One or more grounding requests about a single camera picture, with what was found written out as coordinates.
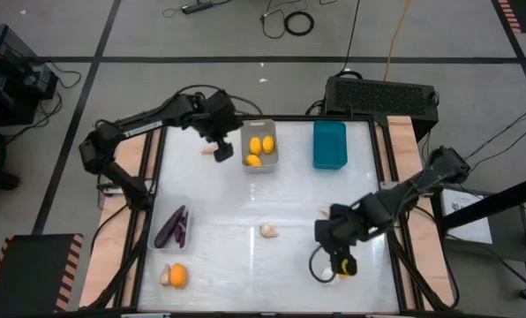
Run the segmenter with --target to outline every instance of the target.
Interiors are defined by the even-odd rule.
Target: white table
[[[236,154],[216,163],[199,153],[206,143],[195,131],[169,130],[151,231],[185,204],[190,241],[183,251],[148,251],[140,311],[398,312],[384,236],[351,248],[358,266],[352,278],[323,285],[307,266],[320,208],[378,190],[368,124],[346,123],[348,163],[337,171],[312,167],[312,121],[276,124],[279,167],[266,174],[244,172],[239,132],[228,138]],[[263,223],[279,237],[262,238]],[[158,283],[165,263],[175,262],[188,269],[183,290]],[[321,252],[315,271],[327,264]]]

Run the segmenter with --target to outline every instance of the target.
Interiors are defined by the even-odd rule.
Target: blue plastic bin
[[[335,121],[315,121],[312,162],[314,168],[339,170],[347,162],[345,124]]]

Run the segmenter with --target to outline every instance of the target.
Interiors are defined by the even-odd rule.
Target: plastic container
[[[312,162],[314,168],[339,170],[347,162],[345,124],[335,121],[315,121]]]
[[[258,155],[261,160],[259,167],[252,167],[245,164],[245,158],[252,153],[249,151],[249,142],[252,137],[259,137],[261,141],[266,136],[273,136],[274,139],[274,150],[270,154],[266,154],[261,150]],[[248,173],[258,172],[272,172],[277,169],[279,163],[279,147],[277,140],[277,131],[274,121],[271,119],[260,119],[260,120],[246,120],[244,126],[241,128],[241,139],[242,139],[242,165]]]
[[[154,251],[164,251],[164,252],[178,252],[183,251],[186,249],[186,247],[189,245],[189,242],[191,241],[191,227],[192,227],[192,213],[188,209],[188,206],[186,206],[185,213],[188,214],[186,219],[186,231],[184,232],[184,245],[183,248],[179,247],[179,244],[175,241],[175,233],[171,234],[171,237],[169,238],[169,241],[167,244],[165,244],[164,247],[157,248],[155,247],[155,236],[157,236],[157,233],[161,230],[162,226],[169,220],[169,218],[175,213],[177,210],[176,208],[169,209],[169,208],[159,208],[155,209],[152,222],[151,222],[151,229],[149,231],[149,237],[147,238],[147,247],[149,249]]]

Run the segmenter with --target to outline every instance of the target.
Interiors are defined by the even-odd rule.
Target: yellow cable
[[[396,37],[398,36],[398,32],[401,30],[401,25],[402,25],[402,22],[404,21],[404,16],[406,16],[406,12],[408,12],[411,2],[412,0],[406,1],[406,6],[404,7],[404,11],[402,12],[401,20],[398,21],[398,26],[396,27],[396,31],[394,31],[393,40],[390,42],[390,50],[388,51],[388,58],[387,58],[387,67],[385,68],[385,76],[383,77],[383,81],[387,80],[388,69],[390,68],[390,57],[393,55],[393,49],[395,48]]]

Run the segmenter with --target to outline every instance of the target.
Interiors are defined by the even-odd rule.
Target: floor
[[[304,113],[323,95],[327,76],[342,67],[357,4],[339,0],[320,6],[308,0],[314,30],[305,37],[287,34],[270,40],[259,22],[266,1],[236,0],[190,16],[178,12],[171,19],[161,15],[170,6],[191,2],[0,0],[0,23],[8,24],[39,56],[83,74],[76,87],[60,90],[64,107],[48,126],[26,133],[8,148],[6,168],[22,183],[12,193],[0,192],[0,246],[8,235],[33,230],[92,237],[100,216],[95,177],[82,170],[76,146],[96,119],[151,109],[192,83],[225,87],[254,100],[266,114]],[[403,0],[361,1],[349,53],[351,70],[382,79],[404,5]],[[505,29],[497,7],[498,0],[412,1],[388,80],[434,85],[440,93],[432,148],[446,145],[467,155],[526,110],[526,34]],[[294,9],[285,4],[283,10]],[[302,24],[293,21],[293,27]],[[281,32],[276,16],[269,18],[266,31]],[[62,78],[75,80],[68,74]],[[53,102],[44,106],[51,108]],[[508,147],[525,131],[526,120],[470,162]],[[481,164],[466,186],[496,192],[525,179],[526,137]],[[47,219],[36,222],[47,213]],[[85,249],[75,291],[82,288],[88,258]],[[449,258],[461,310],[526,317],[526,301],[516,295],[523,284],[496,261],[457,252]],[[524,272],[521,263],[511,263]],[[75,292],[70,307],[76,304]]]

